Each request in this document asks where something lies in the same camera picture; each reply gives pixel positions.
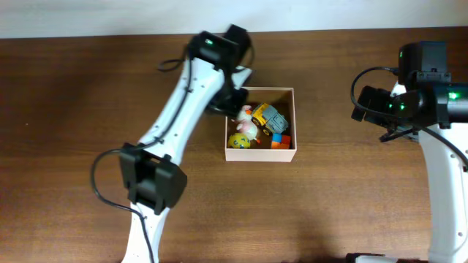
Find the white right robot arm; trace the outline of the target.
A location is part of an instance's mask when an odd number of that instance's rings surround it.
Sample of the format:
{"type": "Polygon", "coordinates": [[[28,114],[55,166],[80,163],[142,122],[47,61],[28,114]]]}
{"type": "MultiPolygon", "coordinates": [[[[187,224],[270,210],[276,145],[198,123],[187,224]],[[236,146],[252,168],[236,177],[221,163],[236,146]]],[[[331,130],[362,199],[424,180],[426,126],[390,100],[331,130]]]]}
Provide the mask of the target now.
{"type": "Polygon", "coordinates": [[[452,80],[444,42],[413,42],[389,68],[392,91],[365,86],[352,94],[352,119],[387,130],[380,142],[406,137],[423,150],[429,182],[429,262],[467,261],[467,84],[452,80]]]}

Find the yellow grey toy truck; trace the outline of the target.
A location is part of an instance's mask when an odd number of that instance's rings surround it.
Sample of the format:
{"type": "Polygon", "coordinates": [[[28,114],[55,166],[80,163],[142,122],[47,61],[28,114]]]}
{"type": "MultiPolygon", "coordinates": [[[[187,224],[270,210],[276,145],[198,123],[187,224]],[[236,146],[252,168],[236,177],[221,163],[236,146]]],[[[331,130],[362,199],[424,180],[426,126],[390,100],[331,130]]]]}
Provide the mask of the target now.
{"type": "Polygon", "coordinates": [[[282,134],[289,127],[286,118],[270,104],[262,103],[252,111],[252,122],[267,136],[282,134]]]}

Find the pink white toy duck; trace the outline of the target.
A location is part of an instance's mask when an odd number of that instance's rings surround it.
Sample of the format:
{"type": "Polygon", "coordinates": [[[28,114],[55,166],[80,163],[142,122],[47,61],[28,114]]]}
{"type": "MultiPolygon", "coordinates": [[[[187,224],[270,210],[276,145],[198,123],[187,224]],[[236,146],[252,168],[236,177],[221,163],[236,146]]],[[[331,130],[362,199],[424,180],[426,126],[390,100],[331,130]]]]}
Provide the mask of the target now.
{"type": "Polygon", "coordinates": [[[232,119],[232,122],[236,123],[236,131],[246,135],[249,141],[255,141],[257,144],[261,143],[258,137],[259,130],[253,122],[252,107],[250,105],[244,105],[237,117],[232,119]]]}

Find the colourful two-by-two puzzle cube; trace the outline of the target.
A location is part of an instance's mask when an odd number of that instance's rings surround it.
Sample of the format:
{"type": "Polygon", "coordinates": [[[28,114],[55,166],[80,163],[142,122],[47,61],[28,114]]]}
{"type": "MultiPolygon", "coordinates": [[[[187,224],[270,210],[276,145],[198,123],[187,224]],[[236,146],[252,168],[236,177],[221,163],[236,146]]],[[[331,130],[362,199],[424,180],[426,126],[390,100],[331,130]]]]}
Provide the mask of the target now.
{"type": "Polygon", "coordinates": [[[271,138],[271,149],[286,150],[290,149],[291,136],[286,134],[273,134],[271,138]]]}

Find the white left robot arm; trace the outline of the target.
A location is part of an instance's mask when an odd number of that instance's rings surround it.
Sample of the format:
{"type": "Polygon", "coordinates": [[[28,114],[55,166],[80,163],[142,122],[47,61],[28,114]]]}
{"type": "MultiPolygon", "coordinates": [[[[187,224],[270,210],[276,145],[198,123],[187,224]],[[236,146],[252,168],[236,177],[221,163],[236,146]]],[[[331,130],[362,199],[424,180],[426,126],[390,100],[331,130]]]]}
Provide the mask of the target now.
{"type": "Polygon", "coordinates": [[[187,185],[180,168],[186,144],[205,111],[230,118],[241,111],[252,74],[241,62],[251,48],[247,30],[236,25],[220,37],[195,35],[178,60],[181,76],[156,122],[137,145],[123,145],[119,162],[132,209],[124,262],[158,262],[165,219],[187,185]]]}

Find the yellow ball with blue letters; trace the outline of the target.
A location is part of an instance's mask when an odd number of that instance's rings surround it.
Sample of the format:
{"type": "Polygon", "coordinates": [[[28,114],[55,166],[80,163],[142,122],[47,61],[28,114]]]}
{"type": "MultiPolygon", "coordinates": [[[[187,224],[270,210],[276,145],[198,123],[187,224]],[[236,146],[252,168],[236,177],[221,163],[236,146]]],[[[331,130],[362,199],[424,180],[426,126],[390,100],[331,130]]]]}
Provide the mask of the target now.
{"type": "Polygon", "coordinates": [[[245,134],[235,133],[229,137],[227,146],[228,148],[248,149],[251,144],[249,138],[245,134]]]}

